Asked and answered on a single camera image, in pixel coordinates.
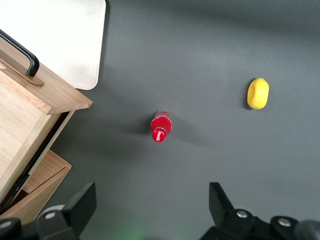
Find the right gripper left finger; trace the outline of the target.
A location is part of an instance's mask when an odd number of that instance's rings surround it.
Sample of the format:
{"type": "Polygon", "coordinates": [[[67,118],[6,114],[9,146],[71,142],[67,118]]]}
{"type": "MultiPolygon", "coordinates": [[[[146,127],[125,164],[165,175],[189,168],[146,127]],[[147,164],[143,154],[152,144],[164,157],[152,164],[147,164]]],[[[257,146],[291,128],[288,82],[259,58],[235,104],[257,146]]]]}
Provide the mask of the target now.
{"type": "Polygon", "coordinates": [[[89,182],[66,204],[49,207],[36,218],[38,238],[78,240],[96,208],[96,185],[89,182]]]}

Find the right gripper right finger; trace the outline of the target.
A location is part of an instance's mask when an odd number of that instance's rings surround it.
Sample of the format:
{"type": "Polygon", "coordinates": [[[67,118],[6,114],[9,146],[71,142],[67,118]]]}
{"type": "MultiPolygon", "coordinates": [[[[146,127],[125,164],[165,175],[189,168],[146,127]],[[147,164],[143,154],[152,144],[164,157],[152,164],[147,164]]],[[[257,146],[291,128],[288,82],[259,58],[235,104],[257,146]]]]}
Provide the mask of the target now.
{"type": "Polygon", "coordinates": [[[209,184],[208,205],[214,222],[202,240],[270,240],[270,225],[247,210],[234,208],[218,182],[209,184]]]}

